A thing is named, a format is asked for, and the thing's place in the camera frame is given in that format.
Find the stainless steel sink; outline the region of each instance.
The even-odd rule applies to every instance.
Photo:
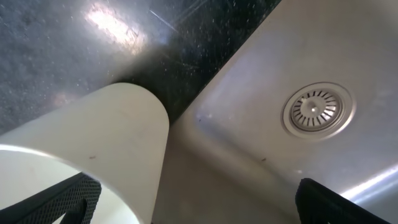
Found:
[[[220,195],[235,185],[239,195],[260,200],[268,209],[264,220],[298,223],[294,196],[304,177],[398,223],[397,9],[388,0],[282,0],[172,126],[154,223],[167,220],[159,212],[164,195],[201,192],[206,181]],[[321,135],[287,127],[291,120],[284,117],[289,99],[314,83],[340,86],[351,100],[341,107],[349,116]],[[200,162],[187,162],[192,156]],[[211,180],[189,171],[198,163],[216,173]],[[217,184],[220,178],[226,180]],[[185,189],[171,190],[178,186]],[[196,198],[194,208],[203,202],[228,213],[205,198]]]

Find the black object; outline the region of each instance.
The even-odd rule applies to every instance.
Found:
[[[301,180],[295,201],[302,224],[388,223],[309,178]]]
[[[83,173],[74,175],[21,202],[0,210],[0,223],[90,223],[100,198],[101,184]]]

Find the sink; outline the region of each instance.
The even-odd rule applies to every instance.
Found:
[[[172,126],[167,150],[187,151],[247,190],[277,211],[269,215],[274,223],[299,223],[294,197],[305,177],[397,223],[394,6],[282,0]],[[335,92],[348,99],[340,108],[347,116],[320,136],[293,124],[297,134],[287,127],[284,108],[314,83],[343,90]]]

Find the granite countertop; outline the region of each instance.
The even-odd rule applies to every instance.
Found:
[[[116,82],[173,123],[278,3],[0,1],[0,134]]]

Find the round metal drain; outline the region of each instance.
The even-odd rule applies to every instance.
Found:
[[[354,101],[346,89],[332,83],[316,83],[290,98],[283,120],[287,130],[296,136],[322,139],[341,131],[354,111]]]

